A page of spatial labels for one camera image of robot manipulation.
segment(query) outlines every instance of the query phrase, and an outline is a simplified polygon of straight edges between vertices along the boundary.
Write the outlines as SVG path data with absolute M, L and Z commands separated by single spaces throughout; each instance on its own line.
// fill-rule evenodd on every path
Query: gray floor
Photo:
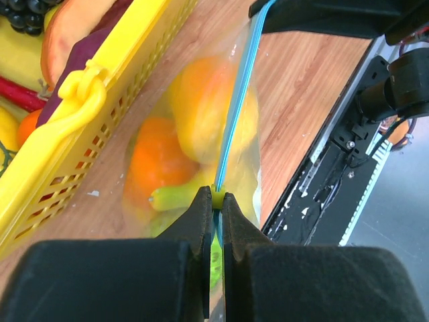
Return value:
M 412 145 L 392 153 L 349 239 L 392 251 L 410 273 L 429 316 L 429 118 Z

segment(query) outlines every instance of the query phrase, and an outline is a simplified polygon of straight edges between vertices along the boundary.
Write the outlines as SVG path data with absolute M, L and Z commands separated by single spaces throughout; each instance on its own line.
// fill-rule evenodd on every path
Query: grape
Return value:
M 12 10 L 22 11 L 27 7 L 25 0 L 9 0 L 8 4 Z
M 7 17 L 11 12 L 12 12 L 11 8 L 0 3 L 0 15 L 4 15 L 5 17 Z
M 24 28 L 16 28 L 15 26 L 12 26 L 12 29 L 15 30 L 16 32 L 19 32 L 20 34 L 24 33 Z
M 18 29 L 22 29 L 25 27 L 24 17 L 17 12 L 10 13 L 7 16 L 7 20 L 9 20 L 13 27 L 16 27 Z
M 43 27 L 43 15 L 38 15 L 36 13 L 28 13 L 25 15 L 25 23 L 29 27 L 40 29 Z
M 27 0 L 27 4 L 31 11 L 40 15 L 44 15 L 49 9 L 48 4 L 42 0 Z
M 29 25 L 27 25 L 24 28 L 24 31 L 27 35 L 30 35 L 30 36 L 38 36 L 42 33 L 41 28 L 33 28 L 33 27 L 30 27 Z

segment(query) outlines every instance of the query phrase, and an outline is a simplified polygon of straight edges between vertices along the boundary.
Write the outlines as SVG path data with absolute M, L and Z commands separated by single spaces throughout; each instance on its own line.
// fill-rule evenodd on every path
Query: red chili pepper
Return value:
M 0 76 L 0 96 L 31 113 L 43 109 L 46 102 L 38 93 Z

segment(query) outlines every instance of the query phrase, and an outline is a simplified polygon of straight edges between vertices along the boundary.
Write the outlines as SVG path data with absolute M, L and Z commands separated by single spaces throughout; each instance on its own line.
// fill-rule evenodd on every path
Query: ziplock bag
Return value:
M 127 149 L 125 221 L 139 237 L 155 237 L 215 183 L 221 144 L 249 26 L 233 28 L 187 64 L 163 93 Z M 229 153 L 224 187 L 259 227 L 259 105 L 251 82 Z M 221 247 L 212 245 L 212 286 L 221 276 Z

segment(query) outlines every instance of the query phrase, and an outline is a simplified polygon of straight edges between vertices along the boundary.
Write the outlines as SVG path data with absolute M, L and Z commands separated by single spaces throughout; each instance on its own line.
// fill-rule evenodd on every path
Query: blue zipper seal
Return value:
M 229 104 L 227 123 L 223 132 L 222 145 L 221 145 L 221 157 L 217 166 L 216 177 L 214 185 L 216 192 L 221 191 L 222 185 L 225 181 L 227 173 L 227 164 L 231 145 L 233 143 L 235 129 L 240 117 L 241 108 L 243 106 L 247 88 L 249 87 L 253 66 L 255 64 L 257 49 L 262 36 L 263 24 L 269 8 L 275 3 L 276 0 L 270 0 L 267 2 L 262 9 L 251 18 L 249 37 L 246 41 L 246 45 L 243 51 L 243 55 L 240 60 L 240 65 L 235 79 L 233 96 Z M 221 246 L 223 246 L 222 237 L 222 217 L 219 210 L 214 211 L 214 225 L 217 228 L 218 240 Z

